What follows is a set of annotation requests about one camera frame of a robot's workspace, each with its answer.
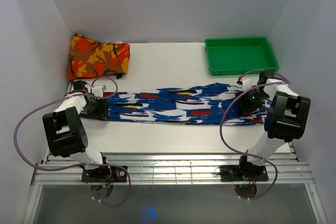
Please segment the blue white patterned trousers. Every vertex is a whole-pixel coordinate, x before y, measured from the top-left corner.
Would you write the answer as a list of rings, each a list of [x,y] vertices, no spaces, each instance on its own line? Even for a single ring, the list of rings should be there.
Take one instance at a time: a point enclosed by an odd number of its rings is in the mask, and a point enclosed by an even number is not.
[[[191,88],[159,88],[118,92],[116,95],[106,92],[107,114],[100,120],[190,125],[219,125],[221,122],[227,125],[263,124],[271,99],[246,114],[241,114],[238,103],[235,103],[224,115],[241,90],[235,85],[216,82]]]

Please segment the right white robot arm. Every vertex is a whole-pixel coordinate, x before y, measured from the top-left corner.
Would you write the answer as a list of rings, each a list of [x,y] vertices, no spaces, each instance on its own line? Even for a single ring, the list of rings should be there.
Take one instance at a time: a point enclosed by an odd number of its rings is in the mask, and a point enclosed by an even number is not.
[[[292,91],[289,80],[271,70],[262,70],[257,84],[244,76],[237,83],[243,88],[236,95],[241,114],[254,112],[271,99],[264,134],[240,157],[237,167],[240,179],[257,180],[266,171],[267,159],[278,148],[303,136],[311,100]]]

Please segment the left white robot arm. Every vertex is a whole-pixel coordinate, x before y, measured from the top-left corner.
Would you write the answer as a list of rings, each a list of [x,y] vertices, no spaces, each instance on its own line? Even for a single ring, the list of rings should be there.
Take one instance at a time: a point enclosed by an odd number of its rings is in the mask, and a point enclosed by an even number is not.
[[[61,105],[43,115],[48,147],[53,156],[71,158],[92,179],[105,182],[112,176],[107,158],[89,145],[80,113],[93,119],[107,119],[107,100],[102,99],[106,86],[88,89],[84,81],[75,81]]]

